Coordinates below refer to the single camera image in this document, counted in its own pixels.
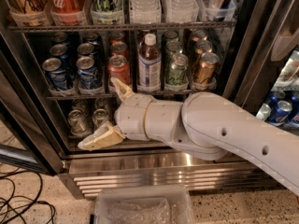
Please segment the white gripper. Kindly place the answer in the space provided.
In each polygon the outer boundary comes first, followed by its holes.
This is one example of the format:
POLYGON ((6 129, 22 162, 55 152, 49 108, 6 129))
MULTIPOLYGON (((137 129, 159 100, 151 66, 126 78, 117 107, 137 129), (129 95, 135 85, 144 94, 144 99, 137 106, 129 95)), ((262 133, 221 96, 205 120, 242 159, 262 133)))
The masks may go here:
POLYGON ((151 95, 134 93, 133 90, 116 77, 110 79, 115 92, 122 101, 115 113, 117 125, 110 121, 102 124, 93 134, 78 143, 82 150, 97 150, 121 143, 125 137, 131 140, 149 141, 145 128, 145 117, 150 103, 154 100, 151 95))

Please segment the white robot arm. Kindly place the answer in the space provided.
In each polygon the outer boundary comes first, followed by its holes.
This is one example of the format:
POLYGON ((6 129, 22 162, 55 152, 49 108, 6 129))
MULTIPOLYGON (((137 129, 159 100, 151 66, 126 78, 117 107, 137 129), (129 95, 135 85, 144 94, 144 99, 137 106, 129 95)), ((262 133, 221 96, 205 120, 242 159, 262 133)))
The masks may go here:
POLYGON ((111 79, 121 105, 115 124, 104 122, 78 143, 83 150, 119 144, 123 139, 156 140, 205 161, 227 152, 253 163, 299 195, 299 137, 272 126, 211 92, 191 94, 184 102, 135 93, 111 79))

